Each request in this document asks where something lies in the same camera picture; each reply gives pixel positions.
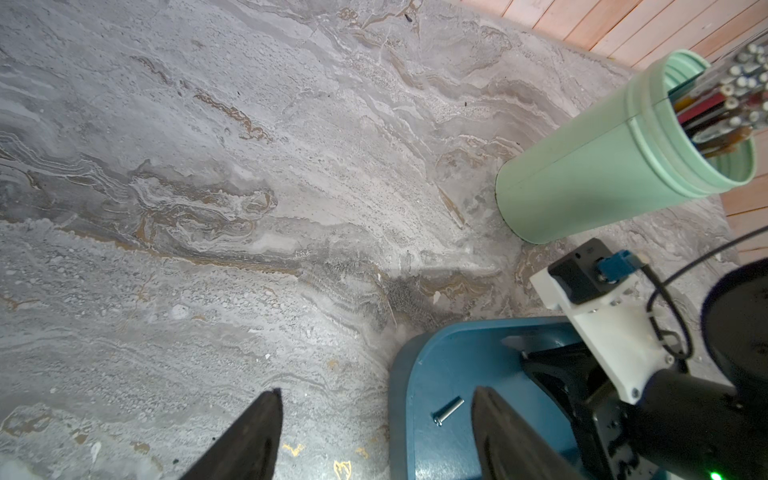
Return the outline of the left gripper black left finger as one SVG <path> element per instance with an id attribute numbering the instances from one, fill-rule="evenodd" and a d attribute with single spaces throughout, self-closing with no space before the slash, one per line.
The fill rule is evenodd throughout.
<path id="1" fill-rule="evenodd" d="M 282 425 L 281 390 L 262 392 L 181 479 L 272 479 Z"/>

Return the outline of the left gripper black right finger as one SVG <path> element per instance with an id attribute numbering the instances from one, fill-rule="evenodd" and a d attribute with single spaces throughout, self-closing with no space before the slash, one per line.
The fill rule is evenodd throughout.
<path id="1" fill-rule="evenodd" d="M 484 479 L 581 477 L 493 388 L 475 389 L 471 420 Z"/>

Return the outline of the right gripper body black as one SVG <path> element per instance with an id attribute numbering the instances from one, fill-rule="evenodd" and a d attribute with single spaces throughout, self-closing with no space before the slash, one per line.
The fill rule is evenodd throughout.
<path id="1" fill-rule="evenodd" d="M 523 332 L 501 343 L 518 356 L 521 382 L 505 400 L 556 453 L 588 479 L 664 479 L 630 446 L 628 407 L 573 332 Z"/>

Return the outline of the silver screw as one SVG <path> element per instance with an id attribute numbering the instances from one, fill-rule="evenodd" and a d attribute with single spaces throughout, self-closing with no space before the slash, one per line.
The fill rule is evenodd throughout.
<path id="1" fill-rule="evenodd" d="M 465 400 L 462 397 L 455 397 L 433 414 L 433 422 L 438 427 L 442 427 L 446 420 L 452 416 L 464 403 Z"/>

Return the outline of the teal plastic storage tray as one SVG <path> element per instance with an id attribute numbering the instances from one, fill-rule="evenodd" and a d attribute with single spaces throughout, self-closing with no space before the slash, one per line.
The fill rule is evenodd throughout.
<path id="1" fill-rule="evenodd" d="M 504 398 L 521 384 L 517 353 L 501 341 L 523 332 L 578 335 L 564 317 L 470 321 L 418 335 L 401 348 L 389 377 L 391 478 L 480 478 L 472 397 L 476 388 L 492 387 Z M 433 414 L 457 396 L 465 403 L 438 427 Z"/>

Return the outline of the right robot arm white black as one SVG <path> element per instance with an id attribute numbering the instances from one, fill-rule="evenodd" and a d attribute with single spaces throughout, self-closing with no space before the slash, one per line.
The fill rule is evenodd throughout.
<path id="1" fill-rule="evenodd" d="M 767 262 L 725 275 L 701 310 L 706 351 L 726 384 L 691 375 L 683 361 L 654 372 L 633 403 L 585 343 L 528 354 L 527 376 L 571 424 L 595 479 L 767 476 Z"/>

